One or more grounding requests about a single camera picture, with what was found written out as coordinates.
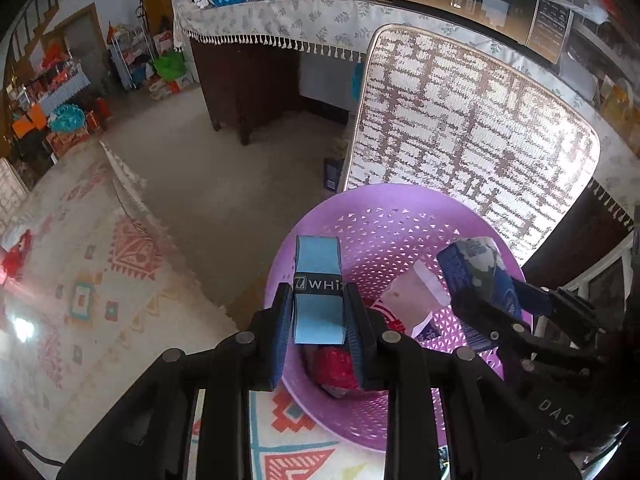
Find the white lace cloth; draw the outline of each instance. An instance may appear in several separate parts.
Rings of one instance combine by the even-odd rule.
[[[228,7],[198,9],[175,1],[176,17],[187,36],[203,43],[263,43],[324,56],[361,60],[373,32],[389,23],[423,28],[468,44],[514,67],[575,108],[600,137],[600,161],[593,175],[594,194],[608,192],[610,212],[625,222],[640,203],[640,159],[611,126],[555,74],[523,54],[468,30],[411,10],[359,0],[265,0]]]

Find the floor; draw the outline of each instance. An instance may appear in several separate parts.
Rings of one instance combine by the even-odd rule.
[[[142,92],[114,106],[105,142],[147,179],[145,203],[165,225],[216,304],[268,272],[280,241],[332,194],[322,160],[340,124],[290,113],[255,130],[215,132],[200,88],[160,102]]]

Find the blue cloth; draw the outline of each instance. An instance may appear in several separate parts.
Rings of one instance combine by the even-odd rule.
[[[341,274],[338,238],[299,236],[296,272]],[[294,288],[293,341],[297,344],[341,345],[344,343],[344,304],[342,296],[304,294]]]

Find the plastic basket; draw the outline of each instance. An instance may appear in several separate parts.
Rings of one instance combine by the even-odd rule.
[[[459,237],[494,238],[506,269],[523,279],[522,271],[502,239],[476,213],[437,191],[406,184],[375,184],[339,193],[316,206],[283,241],[273,261],[265,291],[265,306],[273,301],[280,282],[292,281],[296,235],[340,238],[342,274],[355,282],[363,298],[376,300],[398,274],[420,259],[439,276],[436,254]],[[423,346],[452,352],[464,346],[465,335],[450,308],[434,314],[442,334]],[[502,376],[495,350],[481,356]],[[300,407],[318,424],[367,449],[386,447],[386,396],[334,399],[305,372],[300,348],[287,350],[282,381]],[[434,390],[438,443],[446,444],[440,396]]]

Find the chair backrest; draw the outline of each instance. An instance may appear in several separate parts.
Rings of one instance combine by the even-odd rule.
[[[589,123],[523,73],[405,25],[374,34],[342,189],[418,184],[495,228],[523,264],[587,185]]]
[[[29,190],[14,167],[5,158],[0,158],[0,234],[28,195]]]

